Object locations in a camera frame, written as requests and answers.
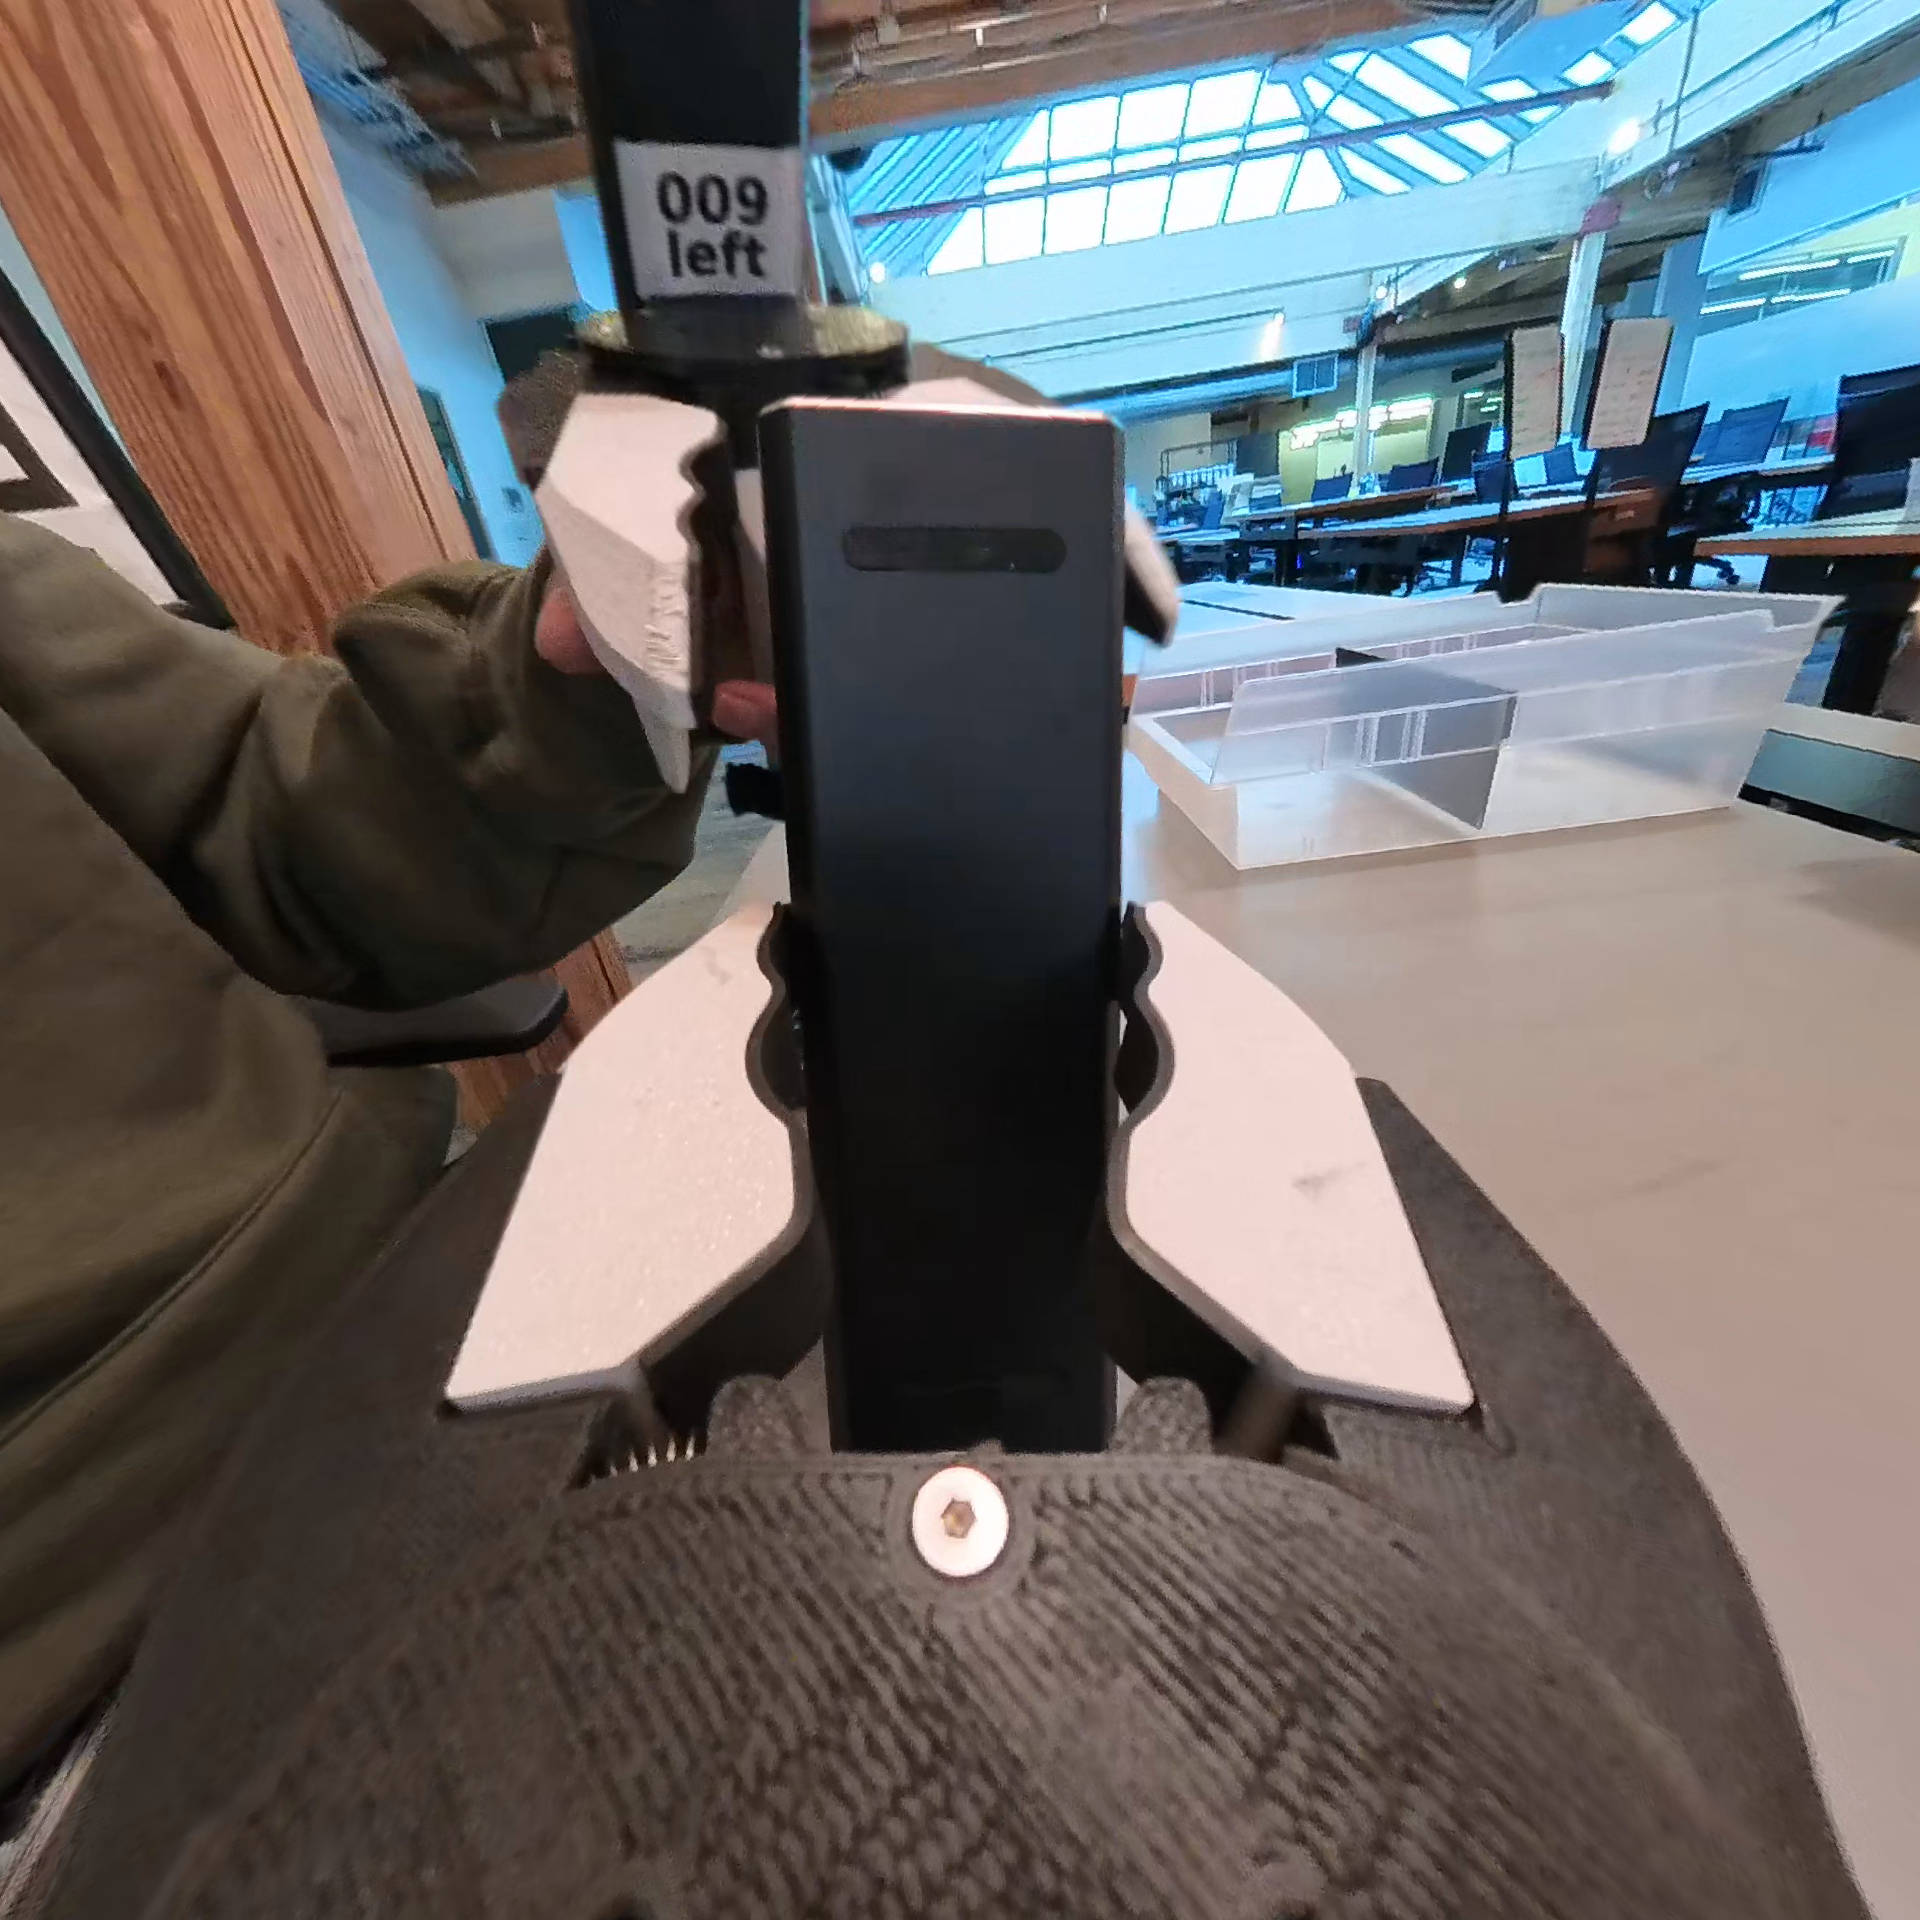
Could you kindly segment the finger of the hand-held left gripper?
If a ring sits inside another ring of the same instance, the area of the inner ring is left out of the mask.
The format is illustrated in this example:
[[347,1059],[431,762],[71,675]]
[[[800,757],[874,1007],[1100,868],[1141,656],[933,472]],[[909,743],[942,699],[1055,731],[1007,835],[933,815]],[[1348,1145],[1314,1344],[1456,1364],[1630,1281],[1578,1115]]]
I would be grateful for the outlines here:
[[732,479],[721,420],[655,394],[582,394],[537,485],[545,548],[589,662],[636,709],[673,795],[733,664],[732,527],[701,521],[701,460]]
[[[1116,424],[1100,409],[1067,405],[1009,374],[909,374],[883,392],[883,402],[918,409],[1028,409]],[[1124,625],[1148,644],[1170,644],[1180,625],[1182,584],[1158,533],[1126,499],[1119,503],[1119,555]]]

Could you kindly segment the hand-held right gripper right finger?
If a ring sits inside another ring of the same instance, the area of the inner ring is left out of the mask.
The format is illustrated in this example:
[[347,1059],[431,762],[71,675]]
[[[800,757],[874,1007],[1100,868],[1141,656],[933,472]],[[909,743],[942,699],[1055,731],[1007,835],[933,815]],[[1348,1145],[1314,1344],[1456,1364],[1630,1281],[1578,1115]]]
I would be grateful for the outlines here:
[[1151,1303],[1337,1404],[1453,1418],[1473,1385],[1356,1070],[1180,908],[1119,930],[1108,1228]]

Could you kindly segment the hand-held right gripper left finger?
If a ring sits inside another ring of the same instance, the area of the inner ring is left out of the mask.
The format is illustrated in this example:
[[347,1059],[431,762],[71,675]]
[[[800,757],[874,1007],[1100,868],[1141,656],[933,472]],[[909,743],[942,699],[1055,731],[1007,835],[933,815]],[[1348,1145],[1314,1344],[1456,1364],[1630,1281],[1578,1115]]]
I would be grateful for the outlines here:
[[612,1394],[703,1413],[823,1336],[779,908],[754,902],[636,986],[561,1070],[443,1400],[462,1413]]

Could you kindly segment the black rectangular box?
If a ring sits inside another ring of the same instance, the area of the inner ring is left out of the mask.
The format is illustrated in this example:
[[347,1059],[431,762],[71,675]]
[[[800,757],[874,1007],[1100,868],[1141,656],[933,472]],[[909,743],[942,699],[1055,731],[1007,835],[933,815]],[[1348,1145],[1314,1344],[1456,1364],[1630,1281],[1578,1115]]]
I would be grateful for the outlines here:
[[1111,424],[762,413],[790,990],[834,1437],[1103,1445],[1124,555]]

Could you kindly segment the person's left forearm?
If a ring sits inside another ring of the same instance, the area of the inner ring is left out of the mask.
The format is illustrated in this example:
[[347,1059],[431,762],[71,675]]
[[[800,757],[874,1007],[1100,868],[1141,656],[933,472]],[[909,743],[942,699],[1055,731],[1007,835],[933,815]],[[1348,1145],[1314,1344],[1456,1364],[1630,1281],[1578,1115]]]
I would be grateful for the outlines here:
[[547,551],[424,571],[259,680],[169,886],[277,994],[416,1009],[542,972],[676,880],[723,737],[673,733],[667,777]]

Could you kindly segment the long wooden office desk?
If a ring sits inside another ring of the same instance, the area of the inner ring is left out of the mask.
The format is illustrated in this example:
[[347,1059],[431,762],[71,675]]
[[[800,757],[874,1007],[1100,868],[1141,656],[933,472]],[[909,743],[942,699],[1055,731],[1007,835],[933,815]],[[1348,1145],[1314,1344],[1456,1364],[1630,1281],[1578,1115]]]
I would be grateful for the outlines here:
[[1235,565],[1270,557],[1276,584],[1354,577],[1359,592],[1411,584],[1427,564],[1450,564],[1470,543],[1493,548],[1493,589],[1523,598],[1545,584],[1632,584],[1660,539],[1668,497],[1632,488],[1587,495],[1539,493],[1503,506],[1467,499],[1390,511],[1388,497],[1343,511],[1287,509],[1234,533]]

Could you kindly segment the person's left hand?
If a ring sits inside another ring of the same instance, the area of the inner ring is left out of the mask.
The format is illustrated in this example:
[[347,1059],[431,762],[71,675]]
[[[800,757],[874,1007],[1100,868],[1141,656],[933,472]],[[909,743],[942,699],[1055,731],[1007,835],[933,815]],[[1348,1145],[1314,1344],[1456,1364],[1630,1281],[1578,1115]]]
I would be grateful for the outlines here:
[[624,662],[596,646],[596,636],[582,621],[559,571],[551,571],[540,592],[534,648],[537,658],[561,675],[597,677],[615,686],[648,723],[664,727],[676,722],[682,731],[696,736],[757,742],[767,750],[778,746],[778,701],[771,683],[739,677],[715,681],[694,695],[683,711],[670,711],[659,695],[640,687],[637,675]]

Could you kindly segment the skylight windows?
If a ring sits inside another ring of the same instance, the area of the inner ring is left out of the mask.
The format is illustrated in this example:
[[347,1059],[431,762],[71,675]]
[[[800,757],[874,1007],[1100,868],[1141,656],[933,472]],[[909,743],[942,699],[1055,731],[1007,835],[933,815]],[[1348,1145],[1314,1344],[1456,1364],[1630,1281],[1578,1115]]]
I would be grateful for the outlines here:
[[848,194],[875,216],[862,258],[875,279],[957,276],[1464,183],[1697,12],[1532,4],[1512,24],[1441,26],[909,136]]

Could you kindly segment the paper flip chart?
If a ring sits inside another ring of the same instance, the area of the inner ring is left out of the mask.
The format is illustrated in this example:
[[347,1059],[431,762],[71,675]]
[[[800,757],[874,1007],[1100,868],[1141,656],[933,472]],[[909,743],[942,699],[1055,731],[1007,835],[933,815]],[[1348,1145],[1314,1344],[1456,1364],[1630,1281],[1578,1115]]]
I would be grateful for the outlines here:
[[1543,458],[1566,429],[1566,336],[1555,321],[1514,327],[1503,341],[1503,454]]
[[1615,315],[1602,323],[1580,439],[1593,454],[1645,441],[1665,379],[1674,321]]

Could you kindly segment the wooden pillar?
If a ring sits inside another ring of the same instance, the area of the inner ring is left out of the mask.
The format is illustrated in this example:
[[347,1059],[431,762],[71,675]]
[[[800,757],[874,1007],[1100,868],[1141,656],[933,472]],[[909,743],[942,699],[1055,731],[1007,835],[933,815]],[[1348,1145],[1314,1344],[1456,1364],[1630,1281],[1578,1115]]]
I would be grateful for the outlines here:
[[263,654],[424,571],[456,503],[275,19],[4,4],[4,205],[169,520]]

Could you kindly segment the clear plastic divider tray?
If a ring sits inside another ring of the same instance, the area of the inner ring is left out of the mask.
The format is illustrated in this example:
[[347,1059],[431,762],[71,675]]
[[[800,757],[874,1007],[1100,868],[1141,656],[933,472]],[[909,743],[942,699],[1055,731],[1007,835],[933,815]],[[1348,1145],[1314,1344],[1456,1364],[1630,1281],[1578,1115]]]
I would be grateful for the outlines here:
[[1127,750],[1235,870],[1736,801],[1834,595],[1189,588]]

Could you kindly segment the row of black office chairs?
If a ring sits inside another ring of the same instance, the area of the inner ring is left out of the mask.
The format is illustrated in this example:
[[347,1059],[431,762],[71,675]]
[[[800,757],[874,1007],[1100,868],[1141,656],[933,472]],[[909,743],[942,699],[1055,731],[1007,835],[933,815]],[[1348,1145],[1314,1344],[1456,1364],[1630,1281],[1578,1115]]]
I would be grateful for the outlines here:
[[[1810,518],[1889,511],[1906,489],[1908,456],[1916,454],[1916,365],[1847,374],[1838,379],[1835,407],[1813,420],[1801,441],[1785,452],[1773,439],[1787,421],[1785,400],[1773,397],[1710,416],[1703,404],[1655,413],[1644,443],[1615,450],[1580,450],[1555,443],[1543,456],[1509,461],[1490,450],[1488,429],[1462,427],[1450,435],[1441,460],[1394,467],[1370,491],[1357,491],[1342,472],[1311,484],[1308,495],[1284,501],[1276,477],[1239,475],[1205,491],[1192,491],[1160,538],[1182,581],[1226,579],[1281,585],[1272,560],[1256,555],[1235,565],[1235,532],[1276,516],[1343,514],[1352,501],[1388,499],[1390,514],[1451,508],[1465,501],[1505,506],[1516,499],[1644,488],[1662,491],[1665,508],[1644,571],[1618,585],[1690,585],[1706,538],[1760,527],[1765,497],[1813,493]],[[1483,574],[1472,584],[1495,592],[1493,546],[1472,542],[1450,562],[1427,564],[1392,593],[1457,588],[1467,562]],[[1728,584],[1737,575],[1726,557],[1708,557]]]

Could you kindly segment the person's green jacket torso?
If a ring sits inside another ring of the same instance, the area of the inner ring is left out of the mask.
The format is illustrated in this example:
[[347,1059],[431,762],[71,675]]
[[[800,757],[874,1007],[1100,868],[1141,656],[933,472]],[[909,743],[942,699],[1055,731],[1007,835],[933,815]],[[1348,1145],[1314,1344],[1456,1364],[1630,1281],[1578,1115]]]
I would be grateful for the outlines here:
[[435,1068],[333,1068],[237,958],[205,834],[265,694],[324,660],[162,611],[4,518],[4,1789],[132,1662],[274,1374],[437,1178]]

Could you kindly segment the white adjoining table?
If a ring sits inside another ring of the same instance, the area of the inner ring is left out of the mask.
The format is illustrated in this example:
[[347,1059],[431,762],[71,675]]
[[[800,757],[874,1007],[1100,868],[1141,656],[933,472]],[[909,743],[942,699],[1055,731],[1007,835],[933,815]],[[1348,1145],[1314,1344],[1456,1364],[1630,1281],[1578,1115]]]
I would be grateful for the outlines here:
[[1917,725],[1785,703],[1764,731],[1740,799],[1916,851]]

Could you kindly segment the black framed wall board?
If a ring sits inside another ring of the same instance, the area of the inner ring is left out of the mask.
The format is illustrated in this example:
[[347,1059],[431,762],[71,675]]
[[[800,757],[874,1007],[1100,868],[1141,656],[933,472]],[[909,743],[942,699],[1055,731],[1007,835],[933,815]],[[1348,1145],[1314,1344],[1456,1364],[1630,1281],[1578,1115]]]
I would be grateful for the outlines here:
[[94,553],[156,605],[231,627],[225,603],[12,277],[1,279],[1,509]]

